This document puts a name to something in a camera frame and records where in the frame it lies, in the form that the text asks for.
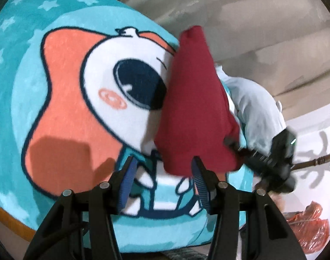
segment silver screw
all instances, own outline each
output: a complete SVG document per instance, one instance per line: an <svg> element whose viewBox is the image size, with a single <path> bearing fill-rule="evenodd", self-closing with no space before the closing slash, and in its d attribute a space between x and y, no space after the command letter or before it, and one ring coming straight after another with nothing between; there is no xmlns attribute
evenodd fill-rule
<svg viewBox="0 0 330 260"><path fill-rule="evenodd" d="M221 189L226 189L228 187L228 183L221 181L218 183L218 187L220 187Z"/></svg>
<svg viewBox="0 0 330 260"><path fill-rule="evenodd" d="M68 197L71 194L72 194L72 191L71 190L65 190L65 191L63 191L63 196L65 196L65 197Z"/></svg>
<svg viewBox="0 0 330 260"><path fill-rule="evenodd" d="M101 184L100 184L100 188L101 189L107 189L109 187L109 182L102 182Z"/></svg>
<svg viewBox="0 0 330 260"><path fill-rule="evenodd" d="M259 188L259 189L257 189L256 193L263 197L266 194L266 191L263 188L262 189Z"/></svg>

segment orange wooden table edge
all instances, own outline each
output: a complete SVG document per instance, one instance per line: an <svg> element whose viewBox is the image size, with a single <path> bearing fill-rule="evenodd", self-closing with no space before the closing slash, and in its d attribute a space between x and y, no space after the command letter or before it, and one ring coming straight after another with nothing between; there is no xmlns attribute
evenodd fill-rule
<svg viewBox="0 0 330 260"><path fill-rule="evenodd" d="M27 227L17 219L13 218L5 210L0 208L0 222L9 228L13 233L26 241L31 241L36 233L35 230Z"/></svg>

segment cartoon eye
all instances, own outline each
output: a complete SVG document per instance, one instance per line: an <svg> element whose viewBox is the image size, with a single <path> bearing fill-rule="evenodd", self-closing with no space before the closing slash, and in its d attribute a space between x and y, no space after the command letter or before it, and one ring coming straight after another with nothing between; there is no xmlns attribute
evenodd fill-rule
<svg viewBox="0 0 330 260"><path fill-rule="evenodd" d="M147 63L124 59L113 68L113 76L121 92L133 104L148 110L161 109L166 86L160 75Z"/></svg>

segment red plastic bag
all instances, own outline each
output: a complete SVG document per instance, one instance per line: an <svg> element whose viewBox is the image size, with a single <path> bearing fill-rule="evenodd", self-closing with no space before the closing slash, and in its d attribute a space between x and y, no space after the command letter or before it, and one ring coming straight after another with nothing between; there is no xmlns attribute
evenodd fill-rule
<svg viewBox="0 0 330 260"><path fill-rule="evenodd" d="M329 238L329 221L319 218L322 210L320 204L312 201L305 211L287 219L305 254L320 251Z"/></svg>

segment folded red fabric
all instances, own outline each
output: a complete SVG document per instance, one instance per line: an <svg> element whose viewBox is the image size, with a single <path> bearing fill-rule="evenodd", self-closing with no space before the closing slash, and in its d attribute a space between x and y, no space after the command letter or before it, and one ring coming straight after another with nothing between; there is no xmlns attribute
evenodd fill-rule
<svg viewBox="0 0 330 260"><path fill-rule="evenodd" d="M230 136L239 141L239 134L202 27L194 26L180 36L155 137L165 171L191 176L194 156L216 173L238 170L242 161L223 140Z"/></svg>

